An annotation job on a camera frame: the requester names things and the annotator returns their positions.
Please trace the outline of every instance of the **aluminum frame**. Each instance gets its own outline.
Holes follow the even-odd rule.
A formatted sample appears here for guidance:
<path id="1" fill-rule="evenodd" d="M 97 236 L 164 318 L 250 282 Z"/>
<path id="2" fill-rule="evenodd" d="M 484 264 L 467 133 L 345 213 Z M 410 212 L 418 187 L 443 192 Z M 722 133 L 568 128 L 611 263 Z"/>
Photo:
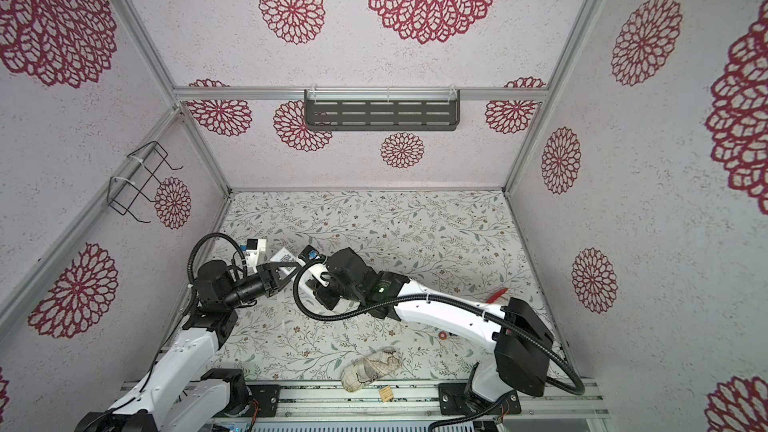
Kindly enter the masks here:
<path id="1" fill-rule="evenodd" d="M 304 100 L 304 91 L 312 100 L 329 101 L 431 101 L 446 102 L 461 91 L 462 100 L 533 100 L 545 101 L 549 89 L 507 87 L 174 87 L 177 100 Z"/>
<path id="2" fill-rule="evenodd" d="M 578 369 L 578 365 L 576 364 L 576 361 L 573 359 L 573 353 L 571 352 L 571 346 L 568 343 L 568 338 L 565 336 L 563 332 L 561 332 L 560 327 L 558 324 L 561 324 L 558 320 L 558 317 L 555 315 L 555 312 L 552 310 L 552 306 L 549 304 L 549 300 L 547 300 L 547 295 L 544 293 L 544 288 L 542 287 L 542 280 L 539 278 L 538 273 L 536 273 L 536 266 L 533 264 L 531 251 L 528 248 L 528 240 L 525 238 L 525 234 L 523 233 L 523 230 L 520 229 L 520 224 L 518 222 L 517 217 L 514 216 L 514 209 L 512 208 L 512 200 L 510 199 L 510 195 L 508 192 L 504 192 L 504 201 L 507 204 L 507 207 L 509 208 L 509 213 L 512 216 L 512 222 L 514 223 L 514 228 L 518 231 L 518 238 L 520 240 L 520 245 L 523 246 L 523 253 L 525 254 L 525 259 L 528 261 L 528 266 L 531 268 L 531 275 L 533 275 L 533 279 L 536 281 L 536 287 L 538 287 L 538 290 L 542 291 L 542 301 L 544 302 L 544 307 L 547 309 L 547 312 L 549 312 L 549 318 L 552 321 L 552 328 L 554 329 L 554 336 L 560 343 L 560 346 L 563 348 L 563 353 L 565 355 L 565 360 L 571 365 L 573 370 L 576 371 L 576 374 L 578 374 L 579 377 L 581 377 L 581 372 Z"/>
<path id="3" fill-rule="evenodd" d="M 141 143 L 160 140 L 179 118 L 177 110 L 169 109 L 146 137 L 141 140 Z M 151 148 L 142 150 L 139 158 L 144 160 L 150 152 Z M 16 325 L 23 322 L 24 318 L 32 312 L 40 297 L 51 288 L 62 270 L 80 250 L 82 239 L 96 226 L 101 216 L 110 210 L 107 204 L 110 178 L 114 176 L 129 177 L 140 167 L 141 164 L 134 158 L 123 160 L 120 167 L 104 180 L 104 184 L 96 191 L 93 198 L 75 216 L 62 234 L 54 240 L 51 247 L 42 254 L 40 260 L 32 267 L 32 270 L 24 276 L 24 279 L 5 299 L 0 306 L 0 342 L 4 341 Z M 125 182 L 120 181 L 113 188 L 114 194 L 118 195 L 123 187 L 125 187 Z"/>
<path id="4" fill-rule="evenodd" d="M 260 423 L 306 422 L 316 423 L 343 421 L 379 422 L 392 420 L 440 420 L 438 384 L 465 383 L 466 380 L 377 380 L 374 387 L 357 392 L 347 392 L 338 380 L 256 380 L 248 385 L 279 384 L 280 401 L 274 418 L 259 418 Z M 125 382 L 120 391 L 124 394 L 137 382 Z M 389 385 L 394 401 L 382 402 L 379 387 Z M 600 388 L 594 380 L 586 380 L 583 396 L 570 395 L 564 390 L 547 386 L 540 398 L 520 394 L 520 415 L 506 416 L 506 420 L 531 419 L 588 419 L 609 418 L 608 406 L 603 401 Z M 190 382 L 187 389 L 194 388 Z M 213 418 L 215 423 L 232 423 L 233 418 Z"/>
<path id="5" fill-rule="evenodd" d="M 517 187 L 520 176 L 532 157 L 533 150 L 536 149 L 543 139 L 542 134 L 546 129 L 550 111 L 554 108 L 554 104 L 561 99 L 565 84 L 573 73 L 576 61 L 581 55 L 584 44 L 587 42 L 587 38 L 594 28 L 604 5 L 605 0 L 584 0 L 582 2 L 578 15 L 576 15 L 576 21 L 571 28 L 571 33 L 568 35 L 568 40 L 565 43 L 565 47 L 563 47 L 558 64 L 549 81 L 548 91 L 550 94 L 533 116 L 520 152 L 518 152 L 517 157 L 514 159 L 507 180 L 504 181 L 505 191 L 514 191 L 514 188 Z"/>

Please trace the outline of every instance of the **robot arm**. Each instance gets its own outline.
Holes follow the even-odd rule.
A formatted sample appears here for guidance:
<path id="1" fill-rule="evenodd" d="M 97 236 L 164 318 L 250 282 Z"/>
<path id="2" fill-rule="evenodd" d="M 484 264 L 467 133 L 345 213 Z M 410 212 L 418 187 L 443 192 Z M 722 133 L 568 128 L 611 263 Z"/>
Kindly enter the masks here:
<path id="1" fill-rule="evenodd" d="M 87 414 L 75 432 L 191 432 L 222 410 L 238 415 L 249 407 L 249 392 L 239 369 L 209 370 L 187 397 L 177 399 L 230 336 L 237 322 L 235 309 L 255 303 L 258 297 L 270 297 L 290 283 L 278 268 L 300 266 L 295 262 L 258 264 L 264 242 L 248 241 L 245 256 L 252 273 L 237 281 L 224 261 L 208 261 L 200 267 L 193 284 L 196 307 L 170 350 L 107 411 Z"/>
<path id="2" fill-rule="evenodd" d="M 317 250 L 307 246 L 297 261 L 309 263 L 319 256 Z M 552 332 L 528 303 L 511 298 L 507 305 L 500 306 L 455 298 L 405 275 L 376 272 L 350 248 L 336 252 L 323 263 L 317 262 L 314 260 L 306 270 L 312 275 L 306 286 L 326 309 L 333 310 L 344 298 L 359 302 L 360 308 L 376 318 L 431 325 L 493 351 L 494 359 L 478 364 L 470 380 L 472 392 L 486 401 L 494 401 L 512 389 L 535 397 L 544 395 L 550 357 L 558 358 L 552 354 Z M 303 279 L 302 274 L 296 278 L 300 284 Z M 307 314 L 301 304 L 300 308 Z M 308 315 L 316 320 L 336 320 Z M 516 331 L 499 322 L 511 324 L 508 327 Z"/>
<path id="3" fill-rule="evenodd" d="M 467 391 L 479 404 L 493 402 L 512 389 L 537 397 L 543 395 L 544 385 L 549 381 L 549 358 L 542 348 L 556 360 L 549 350 L 552 333 L 526 302 L 512 298 L 502 307 L 454 298 L 405 275 L 376 272 L 350 248 L 329 258 L 311 246 L 304 248 L 299 257 L 283 249 L 271 262 L 258 264 L 264 254 L 264 242 L 248 241 L 244 262 L 252 273 L 237 281 L 224 261 L 208 261 L 200 267 L 193 283 L 196 307 L 168 353 L 109 410 L 87 414 L 76 432 L 196 431 L 222 410 L 231 415 L 242 413 L 248 407 L 249 393 L 242 370 L 210 370 L 192 394 L 179 402 L 176 399 L 224 345 L 237 321 L 236 309 L 253 305 L 258 297 L 273 296 L 294 278 L 294 299 L 305 314 L 317 320 L 340 318 L 325 319 L 326 316 L 310 312 L 300 302 L 299 290 L 328 310 L 344 299 L 366 309 L 345 314 L 345 318 L 367 312 L 380 319 L 419 322 L 493 350 L 494 357 L 475 365 L 468 382 Z M 518 333 L 513 334 L 499 322 L 516 328 Z M 530 339 L 522 341 L 519 331 Z M 533 346 L 533 342 L 538 342 L 538 346 Z"/>

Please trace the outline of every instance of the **wallpaper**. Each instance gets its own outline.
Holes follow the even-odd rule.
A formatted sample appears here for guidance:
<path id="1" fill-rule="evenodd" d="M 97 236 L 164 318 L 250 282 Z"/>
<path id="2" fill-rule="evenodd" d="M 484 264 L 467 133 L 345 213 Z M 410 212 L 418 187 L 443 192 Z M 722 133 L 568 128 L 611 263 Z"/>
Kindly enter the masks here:
<path id="1" fill-rule="evenodd" d="M 73 430 L 105 410 L 125 380 L 146 373 L 187 281 L 187 255 L 210 231 L 221 195 L 177 121 L 168 163 L 130 214 L 110 210 L 0 349 L 0 427 Z M 126 187 L 118 200 L 129 203 Z"/>
<path id="2" fill-rule="evenodd" d="M 764 430 L 768 0 L 608 0 L 512 206 L 621 431 Z"/>
<path id="3" fill-rule="evenodd" d="M 464 101 L 453 132 L 312 132 L 302 101 L 207 100 L 190 112 L 234 188 L 500 188 L 537 109 Z"/>
<path id="4" fill-rule="evenodd" d="M 471 300 L 486 302 L 506 289 L 499 303 L 525 300 L 552 330 L 501 192 L 241 193 L 221 230 L 238 243 L 267 237 L 269 256 L 282 247 L 298 254 L 307 244 L 325 254 L 351 247 L 377 271 L 405 274 Z M 229 261 L 232 254 L 231 245 L 218 241 L 215 257 Z M 311 306 L 309 300 L 304 302 Z M 341 303 L 334 312 L 353 308 Z M 466 379 L 490 354 L 415 322 L 369 315 L 313 321 L 298 310 L 290 290 L 238 315 L 212 366 L 242 368 L 249 380 L 340 380 L 344 367 L 384 347 L 402 355 L 402 368 L 391 377 Z M 562 354 L 559 345 L 554 350 Z M 556 367 L 550 374 L 563 377 Z"/>
<path id="5" fill-rule="evenodd" d="M 547 81 L 582 0 L 132 0 L 177 84 Z"/>
<path id="6" fill-rule="evenodd" d="M 0 301 L 167 106 L 106 0 L 0 0 Z"/>

